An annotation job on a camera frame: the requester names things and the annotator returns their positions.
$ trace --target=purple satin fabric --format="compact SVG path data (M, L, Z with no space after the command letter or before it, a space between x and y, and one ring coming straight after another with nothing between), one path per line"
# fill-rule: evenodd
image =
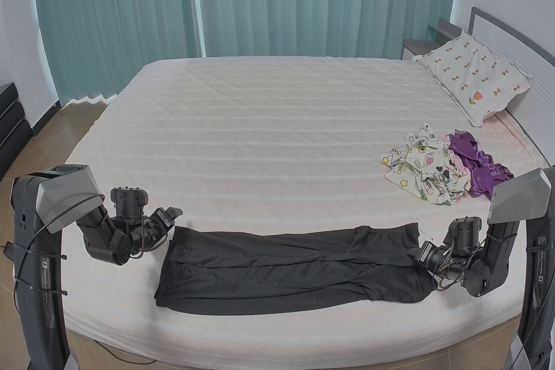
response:
M514 177L506 166L494 164L489 154L478 151L478 142L469 132L449 134L449 139L451 150L471 172L470 194L473 196L488 194L491 199L494 186Z

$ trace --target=white pillow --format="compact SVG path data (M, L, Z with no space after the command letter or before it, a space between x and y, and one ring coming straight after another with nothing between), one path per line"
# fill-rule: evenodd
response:
M412 58L453 97L474 126L502 111L530 83L512 61L494 54L465 31L426 55Z

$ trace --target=floral pillow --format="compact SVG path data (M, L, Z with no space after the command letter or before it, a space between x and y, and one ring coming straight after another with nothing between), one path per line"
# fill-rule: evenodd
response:
M412 58L452 96L474 126L502 111L530 84L512 61L494 54L465 31L426 55Z

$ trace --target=white headboard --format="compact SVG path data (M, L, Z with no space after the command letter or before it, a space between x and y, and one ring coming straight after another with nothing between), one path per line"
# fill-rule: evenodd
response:
M517 95L507 111L555 165L555 57L501 20L474 7L468 33L492 51L506 55L530 80L531 88Z

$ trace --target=tiled floor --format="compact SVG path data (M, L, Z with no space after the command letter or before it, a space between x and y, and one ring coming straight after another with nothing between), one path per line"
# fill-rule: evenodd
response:
M13 211L10 207L12 180L32 171L43 170L66 162L74 146L87 133L104 111L103 103L74 103L45 126L38 137L31 139L14 164L0 181L0 245L13 241ZM0 256L0 370L23 370L28 356L19 316L13 306L12 263ZM510 338L517 328L517 319L491 328L475 337L425 356L351 370L481 370L503 367ZM90 339L68 332L70 346L77 354L81 370L131 370L140 368L122 363ZM128 360L139 360L120 353ZM150 370L168 370L156 363Z

